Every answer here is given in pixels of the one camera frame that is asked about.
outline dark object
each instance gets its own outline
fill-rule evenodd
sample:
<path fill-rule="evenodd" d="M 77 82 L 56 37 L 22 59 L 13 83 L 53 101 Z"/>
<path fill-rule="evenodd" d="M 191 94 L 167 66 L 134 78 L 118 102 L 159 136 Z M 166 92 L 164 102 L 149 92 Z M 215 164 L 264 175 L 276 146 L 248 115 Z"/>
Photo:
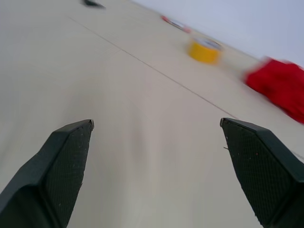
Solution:
<path fill-rule="evenodd" d="M 0 194 L 1 228 L 66 228 L 82 185 L 92 120 L 54 131 Z"/>
<path fill-rule="evenodd" d="M 304 165 L 268 129 L 222 118 L 237 179 L 265 228 L 304 227 Z"/>
<path fill-rule="evenodd" d="M 96 8 L 102 8 L 104 9 L 105 7 L 97 2 L 94 2 L 94 1 L 90 1 L 90 0 L 83 0 L 83 3 L 86 5 L 86 6 L 91 6 L 91 7 L 96 7 Z"/>

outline yellow tape roll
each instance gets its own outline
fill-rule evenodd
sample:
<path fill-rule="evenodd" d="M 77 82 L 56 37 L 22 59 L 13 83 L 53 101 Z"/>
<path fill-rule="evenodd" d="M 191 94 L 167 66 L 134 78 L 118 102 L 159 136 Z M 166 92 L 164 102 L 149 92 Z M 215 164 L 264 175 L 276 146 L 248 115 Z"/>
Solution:
<path fill-rule="evenodd" d="M 210 39 L 195 38 L 189 48 L 189 55 L 203 63 L 217 63 L 222 48 L 217 42 Z"/>

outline black object on floor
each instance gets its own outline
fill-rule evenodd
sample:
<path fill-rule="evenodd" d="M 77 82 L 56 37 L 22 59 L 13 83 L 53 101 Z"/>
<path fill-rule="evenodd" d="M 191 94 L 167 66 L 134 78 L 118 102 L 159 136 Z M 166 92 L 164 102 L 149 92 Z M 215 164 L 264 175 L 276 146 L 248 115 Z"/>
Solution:
<path fill-rule="evenodd" d="M 94 1 L 90 1 L 90 0 L 83 0 L 83 3 L 86 6 L 90 6 L 90 7 L 96 7 L 96 8 L 101 8 L 101 9 L 105 9 L 105 7 L 97 2 Z"/>

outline red fabric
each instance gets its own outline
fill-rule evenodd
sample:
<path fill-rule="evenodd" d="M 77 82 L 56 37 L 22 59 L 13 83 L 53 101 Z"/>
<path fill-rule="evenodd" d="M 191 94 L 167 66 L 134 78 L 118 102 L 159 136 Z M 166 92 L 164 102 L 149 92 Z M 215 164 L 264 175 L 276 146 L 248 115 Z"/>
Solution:
<path fill-rule="evenodd" d="M 304 124 L 304 71 L 298 65 L 269 59 L 246 74 L 245 83 Z"/>

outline beige floor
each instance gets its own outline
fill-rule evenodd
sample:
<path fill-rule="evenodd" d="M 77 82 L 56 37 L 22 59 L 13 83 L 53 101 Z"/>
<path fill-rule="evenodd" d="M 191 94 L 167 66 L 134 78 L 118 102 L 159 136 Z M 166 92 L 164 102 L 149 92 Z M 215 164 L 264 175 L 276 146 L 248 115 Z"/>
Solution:
<path fill-rule="evenodd" d="M 187 56 L 188 35 L 126 0 L 0 3 L 0 190 L 55 129 L 93 118 L 70 228 L 257 228 L 221 117 L 304 155 L 303 126 L 239 80 L 255 62 Z"/>

